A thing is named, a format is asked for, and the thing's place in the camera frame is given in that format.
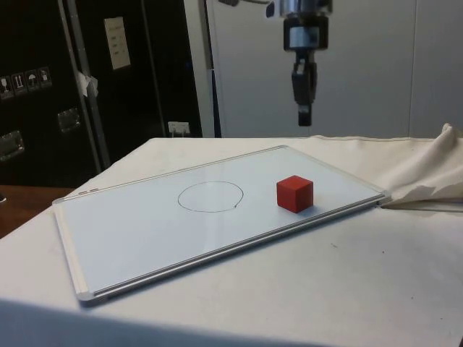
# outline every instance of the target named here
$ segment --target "white wall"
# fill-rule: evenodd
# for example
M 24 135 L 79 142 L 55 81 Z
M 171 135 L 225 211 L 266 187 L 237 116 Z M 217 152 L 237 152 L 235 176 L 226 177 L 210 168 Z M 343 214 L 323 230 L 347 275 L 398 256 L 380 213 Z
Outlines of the white wall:
M 463 129 L 462 33 L 462 0 L 418 0 L 413 137 L 434 137 L 445 122 Z
M 256 4 L 206 2 L 223 135 L 307 136 L 297 126 L 294 55 L 283 51 L 282 22 L 265 19 L 265 7 Z M 463 1 L 334 4 L 330 48 L 316 54 L 310 134 L 434 137 L 445 122 L 463 129 Z
M 330 48 L 316 54 L 318 96 L 311 134 L 406 136 L 412 89 L 416 0 L 336 1 Z M 283 23 L 265 7 L 208 0 L 226 137 L 305 136 L 291 85 L 294 55 Z

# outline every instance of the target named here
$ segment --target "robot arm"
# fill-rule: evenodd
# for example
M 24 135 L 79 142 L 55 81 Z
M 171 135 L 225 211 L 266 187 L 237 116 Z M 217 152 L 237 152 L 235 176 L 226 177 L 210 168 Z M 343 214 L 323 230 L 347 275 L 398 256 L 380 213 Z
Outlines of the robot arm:
M 239 3 L 239 0 L 219 1 L 231 6 Z M 296 53 L 292 87 L 299 106 L 299 125 L 309 127 L 318 78 L 314 55 L 328 48 L 328 15 L 333 11 L 333 0 L 242 1 L 267 4 L 267 18 L 284 18 L 284 50 Z

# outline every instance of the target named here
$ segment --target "whiteboard frame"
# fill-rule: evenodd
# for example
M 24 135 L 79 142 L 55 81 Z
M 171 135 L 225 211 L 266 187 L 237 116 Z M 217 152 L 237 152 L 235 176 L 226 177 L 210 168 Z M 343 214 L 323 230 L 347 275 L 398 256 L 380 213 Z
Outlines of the whiteboard frame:
M 101 290 L 98 290 L 98 291 L 95 291 L 95 292 L 90 292 L 89 291 L 87 283 L 85 282 L 84 272 L 82 271 L 82 268 L 81 268 L 81 266 L 79 264 L 77 253 L 75 251 L 75 247 L 74 247 L 74 244 L 72 242 L 71 232 L 70 232 L 70 230 L 69 230 L 69 228 L 67 226 L 67 223 L 65 221 L 65 218 L 64 218 L 64 211 L 63 211 L 63 207 L 62 207 L 63 202 L 73 200 L 73 199 L 78 199 L 79 197 L 82 197 L 82 196 L 88 196 L 89 194 L 98 194 L 99 192 L 104 192 L 106 190 L 116 189 L 116 188 L 128 186 L 130 184 L 140 183 L 140 182 L 143 182 L 143 181 L 149 181 L 149 180 L 152 180 L 152 179 L 158 179 L 158 178 L 163 177 L 163 176 L 170 176 L 170 175 L 178 174 L 178 173 L 185 172 L 185 171 L 195 170 L 196 168 L 202 168 L 204 166 L 211 166 L 211 165 L 215 165 L 217 163 L 223 163 L 224 161 L 243 158 L 243 157 L 246 157 L 246 156 L 249 156 L 249 155 L 256 155 L 258 153 L 264 153 L 264 152 L 268 152 L 268 151 L 272 151 L 272 150 L 278 150 L 278 149 L 281 149 L 281 148 L 290 149 L 292 151 L 295 151 L 296 153 L 299 153 L 300 155 L 305 156 L 308 160 L 311 160 L 311 161 L 313 161 L 315 163 L 318 163 L 318 164 L 320 164 L 322 166 L 325 166 L 326 168 L 329 168 L 329 169 L 337 172 L 338 174 L 349 177 L 350 179 L 352 179 L 352 180 L 354 180 L 356 182 L 359 182 L 362 185 L 364 185 L 364 186 L 366 186 L 368 188 L 371 188 L 374 191 L 377 191 L 378 195 L 376 195 L 374 197 L 371 197 L 369 199 L 363 200 L 363 201 L 353 203 L 353 204 L 348 205 L 348 206 L 341 207 L 341 208 L 339 208 L 337 210 L 329 211 L 329 212 L 324 213 L 322 215 L 314 216 L 314 217 L 309 218 L 307 220 L 302 220 L 302 221 L 300 221 L 298 223 L 294 223 L 294 224 L 291 224 L 289 226 L 285 226 L 285 227 L 282 227 L 282 228 L 274 229 L 272 231 L 268 231 L 266 233 L 254 236 L 252 238 L 242 240 L 242 241 L 237 242 L 235 244 L 231 244 L 229 246 L 222 247 L 220 249 L 216 249 L 216 250 L 214 250 L 212 252 L 201 254 L 199 256 L 190 258 L 188 260 L 185 260 L 185 261 L 178 262 L 176 264 L 170 265 L 168 267 L 164 267 L 162 269 L 155 270 L 153 272 L 138 276 L 136 278 L 126 280 L 126 281 L 124 281 L 122 283 L 118 283 L 118 284 L 109 286 L 109 287 L 107 287 L 105 289 L 101 289 Z M 390 200 L 389 193 L 384 191 L 383 189 L 381 189 L 381 188 L 379 188 L 379 187 L 377 187 L 377 186 L 375 186 L 373 184 L 367 183 L 366 181 L 363 181 L 362 179 L 359 179 L 356 176 L 350 175 L 349 173 L 346 173 L 346 172 L 344 172 L 342 170 L 339 170 L 338 168 L 330 166 L 330 165 L 328 165 L 328 164 L 326 164 L 326 163 L 324 163 L 324 162 L 322 162 L 320 160 L 317 160 L 317 159 L 315 159 L 315 158 L 313 158 L 313 157 L 311 157 L 311 156 L 309 156 L 309 155 L 307 155 L 305 153 L 302 153 L 302 152 L 300 152 L 298 150 L 295 150 L 294 148 L 292 148 L 290 146 L 282 145 L 282 146 L 268 148 L 268 149 L 265 149 L 265 150 L 260 150 L 260 151 L 253 152 L 253 153 L 247 153 L 247 154 L 244 154 L 244 155 L 238 155 L 238 156 L 235 156 L 235 157 L 214 161 L 212 163 L 207 163 L 207 164 L 203 164 L 203 165 L 199 165 L 199 166 L 194 166 L 192 168 L 186 168 L 186 169 L 174 171 L 174 172 L 171 172 L 171 173 L 165 173 L 165 174 L 161 174 L 161 175 L 158 175 L 158 176 L 149 177 L 149 178 L 146 178 L 146 179 L 140 179 L 140 180 L 132 181 L 132 182 L 125 183 L 125 184 L 119 184 L 119 185 L 108 187 L 108 188 L 105 188 L 105 189 L 92 189 L 91 191 L 88 191 L 88 192 L 80 192 L 78 195 L 71 196 L 71 197 L 64 197 L 64 198 L 57 199 L 57 200 L 53 201 L 53 207 L 54 207 L 56 222 L 58 223 L 58 227 L 59 227 L 59 233 L 60 233 L 60 236 L 61 236 L 61 241 L 62 241 L 62 244 L 63 244 L 63 247 L 64 247 L 64 253 L 65 253 L 66 258 L 67 258 L 67 263 L 68 263 L 69 271 L 71 273 L 71 278 L 72 278 L 72 282 L 73 282 L 74 287 L 75 287 L 75 292 L 77 294 L 77 298 L 82 303 L 95 304 L 95 303 L 104 301 L 104 300 L 106 300 L 108 298 L 111 298 L 112 296 L 116 296 L 116 295 L 122 294 L 124 292 L 130 291 L 130 290 L 132 290 L 134 288 L 138 288 L 138 287 L 140 287 L 142 285 L 145 285 L 147 283 L 152 283 L 152 282 L 155 282 L 155 281 L 160 280 L 162 278 L 166 278 L 166 277 L 175 275 L 177 273 L 180 273 L 182 271 L 189 270 L 192 267 L 196 267 L 198 265 L 205 264 L 205 263 L 210 262 L 212 260 L 220 259 L 220 258 L 228 256 L 230 254 L 241 252 L 244 249 L 248 249 L 250 247 L 254 247 L 254 246 L 257 246 L 259 244 L 263 244 L 263 243 L 272 241 L 274 239 L 277 239 L 277 238 L 280 238 L 280 237 L 283 237 L 283 236 L 287 236 L 289 234 L 296 233 L 298 231 L 305 230 L 307 228 L 316 226 L 318 224 L 322 224 L 322 223 L 325 223 L 327 221 L 334 220 L 336 218 L 340 218 L 342 216 L 352 214 L 352 213 L 357 212 L 359 210 L 364 210 L 366 208 L 373 207 L 373 206 L 379 205 L 381 203 L 388 202 L 389 200 Z

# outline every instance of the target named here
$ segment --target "whiteboard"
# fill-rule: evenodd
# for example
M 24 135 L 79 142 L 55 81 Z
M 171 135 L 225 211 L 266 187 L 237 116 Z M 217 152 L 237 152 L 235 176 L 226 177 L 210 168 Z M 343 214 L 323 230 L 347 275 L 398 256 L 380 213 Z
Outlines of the whiteboard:
M 314 206 L 298 214 L 276 203 L 276 183 L 293 175 L 314 182 Z M 60 199 L 54 209 L 77 297 L 93 301 L 385 197 L 275 147 Z

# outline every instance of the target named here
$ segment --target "electrical outlet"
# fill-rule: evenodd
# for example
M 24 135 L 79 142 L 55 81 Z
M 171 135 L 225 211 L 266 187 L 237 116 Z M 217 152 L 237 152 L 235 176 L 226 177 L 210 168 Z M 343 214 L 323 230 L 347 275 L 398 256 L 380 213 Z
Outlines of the electrical outlet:
M 178 135 L 189 135 L 190 134 L 190 123 L 187 121 L 170 121 L 169 132 L 171 134 Z

